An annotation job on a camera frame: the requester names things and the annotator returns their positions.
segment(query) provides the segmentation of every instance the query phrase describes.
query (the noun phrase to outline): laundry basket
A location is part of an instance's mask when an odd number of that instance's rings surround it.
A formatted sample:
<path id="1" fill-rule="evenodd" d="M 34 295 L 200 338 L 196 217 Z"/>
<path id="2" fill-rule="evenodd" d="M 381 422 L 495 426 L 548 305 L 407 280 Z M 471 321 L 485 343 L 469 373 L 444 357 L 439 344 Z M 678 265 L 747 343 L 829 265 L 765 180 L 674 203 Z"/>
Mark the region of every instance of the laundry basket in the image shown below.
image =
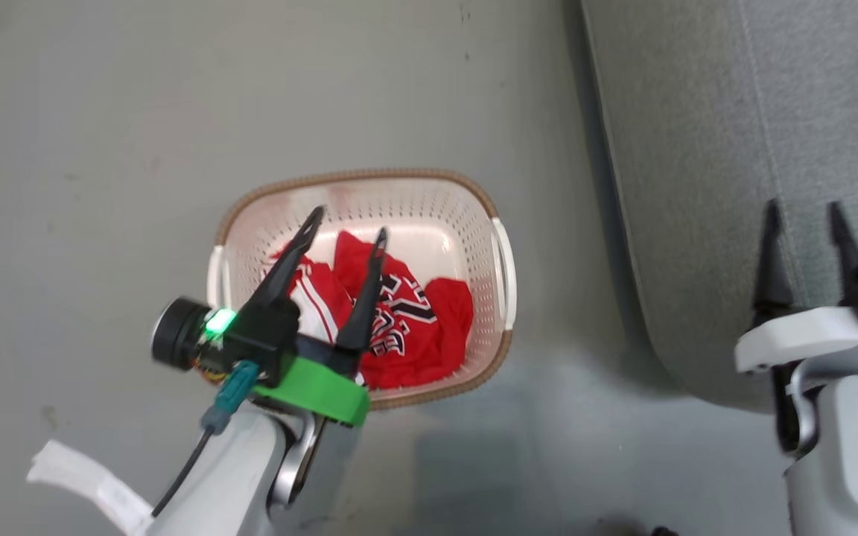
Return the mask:
<path id="1" fill-rule="evenodd" d="M 370 392 L 372 409 L 425 403 L 464 393 L 498 370 L 512 341 L 515 264 L 503 224 L 486 192 L 459 173 L 433 169 L 349 170 L 258 188 L 228 211 L 208 268 L 214 307 L 238 309 L 262 279 L 267 258 L 286 245 L 317 205 L 326 205 L 313 261 L 333 263 L 340 231 L 371 242 L 389 228 L 387 253 L 422 284 L 462 279 L 474 319 L 465 363 L 424 386 Z"/>

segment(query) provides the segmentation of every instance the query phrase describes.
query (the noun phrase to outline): cable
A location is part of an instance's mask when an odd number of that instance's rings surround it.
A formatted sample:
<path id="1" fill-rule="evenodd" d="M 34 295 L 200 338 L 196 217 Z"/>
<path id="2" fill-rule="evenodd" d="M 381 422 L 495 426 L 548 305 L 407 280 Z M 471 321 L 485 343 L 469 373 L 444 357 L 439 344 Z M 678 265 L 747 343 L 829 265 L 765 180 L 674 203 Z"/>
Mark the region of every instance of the cable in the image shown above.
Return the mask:
<path id="1" fill-rule="evenodd" d="M 151 517 L 157 517 L 158 514 L 161 513 L 161 510 L 163 510 L 171 501 L 171 498 L 174 498 L 174 493 L 177 493 L 177 489 L 180 488 L 181 484 L 184 484 L 184 479 L 188 478 L 191 469 L 194 467 L 197 459 L 200 458 L 201 452 L 204 452 L 204 447 L 207 445 L 207 441 L 210 440 L 212 435 L 214 435 L 214 427 L 204 428 L 204 435 L 201 435 L 200 441 L 197 442 L 197 447 L 194 448 L 194 452 L 191 452 L 191 458 L 188 458 L 187 464 L 184 464 L 184 468 L 181 469 L 181 472 L 177 473 L 177 478 L 174 479 L 173 484 L 171 484 L 171 487 L 168 488 L 167 492 L 165 492 L 161 501 L 157 503 L 157 506 L 154 506 L 154 510 L 150 513 Z"/>

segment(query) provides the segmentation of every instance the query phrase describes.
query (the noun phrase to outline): red clothing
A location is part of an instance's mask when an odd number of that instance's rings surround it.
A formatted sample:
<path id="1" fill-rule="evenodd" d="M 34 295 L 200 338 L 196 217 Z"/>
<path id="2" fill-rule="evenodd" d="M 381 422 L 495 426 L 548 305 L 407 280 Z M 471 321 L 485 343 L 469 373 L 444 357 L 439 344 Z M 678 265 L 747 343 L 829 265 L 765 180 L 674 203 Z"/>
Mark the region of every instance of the red clothing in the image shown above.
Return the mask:
<path id="1" fill-rule="evenodd" d="M 340 233 L 333 269 L 303 258 L 290 285 L 300 308 L 300 333 L 336 342 L 366 278 L 372 244 Z M 276 255 L 270 264 L 276 261 Z M 372 389 L 421 386 L 459 370 L 472 327 L 468 285 L 436 278 L 425 290 L 402 261 L 386 255 L 370 351 L 360 372 Z"/>
<path id="2" fill-rule="evenodd" d="M 372 244 L 340 233 L 333 273 L 350 296 L 357 296 L 366 278 Z M 436 278 L 425 290 L 406 264 L 386 255 L 382 297 L 372 326 L 372 344 L 360 369 L 371 387 L 421 386 L 459 370 L 472 327 L 472 295 L 468 285 Z"/>

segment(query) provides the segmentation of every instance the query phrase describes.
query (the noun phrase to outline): sofa cushion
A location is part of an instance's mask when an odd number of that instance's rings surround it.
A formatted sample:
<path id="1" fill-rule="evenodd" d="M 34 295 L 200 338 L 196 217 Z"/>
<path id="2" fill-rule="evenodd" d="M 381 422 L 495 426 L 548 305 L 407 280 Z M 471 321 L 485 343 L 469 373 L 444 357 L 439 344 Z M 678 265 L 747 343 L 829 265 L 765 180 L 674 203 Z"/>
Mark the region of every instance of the sofa cushion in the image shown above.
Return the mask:
<path id="1" fill-rule="evenodd" d="M 583 0 L 651 342 L 693 394 L 769 407 L 741 376 L 763 204 L 799 305 L 837 302 L 825 205 L 858 237 L 858 0 Z"/>

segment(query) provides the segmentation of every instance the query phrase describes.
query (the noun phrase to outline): white tag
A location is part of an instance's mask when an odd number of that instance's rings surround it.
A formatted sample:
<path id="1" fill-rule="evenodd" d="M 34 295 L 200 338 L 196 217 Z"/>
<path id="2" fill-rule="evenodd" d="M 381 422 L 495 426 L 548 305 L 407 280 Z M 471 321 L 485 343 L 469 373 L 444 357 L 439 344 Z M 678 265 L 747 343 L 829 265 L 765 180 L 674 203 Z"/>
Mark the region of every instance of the white tag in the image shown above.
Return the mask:
<path id="1" fill-rule="evenodd" d="M 44 482 L 65 488 L 98 506 L 110 522 L 126 536 L 144 536 L 153 522 L 149 503 L 104 465 L 50 440 L 33 457 L 28 482 Z"/>

